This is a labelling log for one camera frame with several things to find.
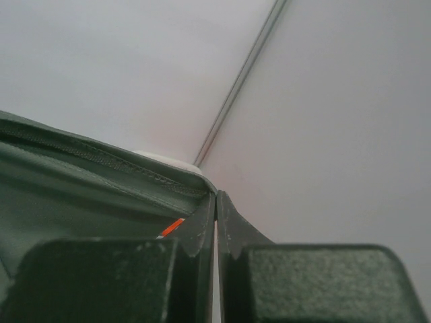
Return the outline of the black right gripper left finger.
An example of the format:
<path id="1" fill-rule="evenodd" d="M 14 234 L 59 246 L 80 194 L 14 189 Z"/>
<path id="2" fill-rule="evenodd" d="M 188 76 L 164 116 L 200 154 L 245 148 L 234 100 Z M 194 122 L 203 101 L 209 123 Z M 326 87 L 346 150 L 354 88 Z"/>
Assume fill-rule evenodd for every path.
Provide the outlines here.
<path id="1" fill-rule="evenodd" d="M 2 322 L 211 322 L 216 197 L 166 237 L 53 240 L 33 247 Z"/>

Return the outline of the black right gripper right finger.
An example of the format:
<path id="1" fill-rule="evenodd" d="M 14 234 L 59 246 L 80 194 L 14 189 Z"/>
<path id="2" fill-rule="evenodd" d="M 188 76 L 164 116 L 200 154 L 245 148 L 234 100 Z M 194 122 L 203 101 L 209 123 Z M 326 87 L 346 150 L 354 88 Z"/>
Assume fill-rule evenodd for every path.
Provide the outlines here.
<path id="1" fill-rule="evenodd" d="M 277 244 L 216 202 L 223 322 L 421 322 L 403 263 L 375 244 Z"/>

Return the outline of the grey t shirt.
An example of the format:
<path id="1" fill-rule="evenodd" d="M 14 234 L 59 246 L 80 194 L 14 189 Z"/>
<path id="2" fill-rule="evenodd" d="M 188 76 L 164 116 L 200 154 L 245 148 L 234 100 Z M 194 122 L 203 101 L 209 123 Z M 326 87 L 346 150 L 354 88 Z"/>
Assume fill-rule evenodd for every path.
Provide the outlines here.
<path id="1" fill-rule="evenodd" d="M 9 275 L 40 241 L 158 236 L 214 191 L 198 174 L 1 113 L 1 262 Z"/>

